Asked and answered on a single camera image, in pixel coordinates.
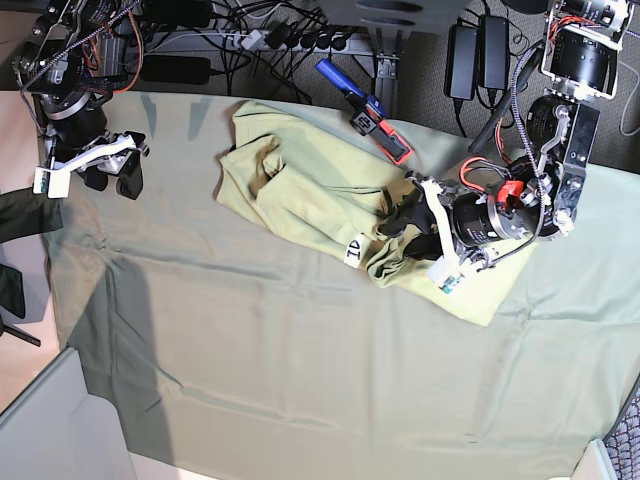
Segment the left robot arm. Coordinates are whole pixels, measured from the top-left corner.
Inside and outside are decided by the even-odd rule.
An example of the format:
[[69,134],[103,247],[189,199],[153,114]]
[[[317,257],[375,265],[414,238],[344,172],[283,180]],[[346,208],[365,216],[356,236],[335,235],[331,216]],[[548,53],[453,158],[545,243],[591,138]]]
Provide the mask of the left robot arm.
[[541,239],[569,235],[597,134],[595,102],[616,95],[619,54],[635,1],[551,1],[543,40],[514,68],[509,98],[485,131],[501,141],[512,112],[523,154],[495,163],[473,142],[458,179],[407,174],[414,188],[379,227],[418,235],[405,256],[431,260],[447,274],[495,267]]

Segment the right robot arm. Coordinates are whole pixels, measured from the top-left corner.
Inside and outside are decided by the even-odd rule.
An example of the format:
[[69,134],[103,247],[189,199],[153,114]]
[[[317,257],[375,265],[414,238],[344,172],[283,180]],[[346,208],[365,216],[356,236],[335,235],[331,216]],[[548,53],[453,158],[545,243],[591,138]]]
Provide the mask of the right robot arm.
[[19,93],[44,149],[33,191],[50,199],[68,196],[71,178],[103,191],[111,179],[130,200],[143,189],[140,132],[112,132],[104,105],[136,79],[117,72],[124,34],[139,38],[136,1],[51,1],[14,60]]

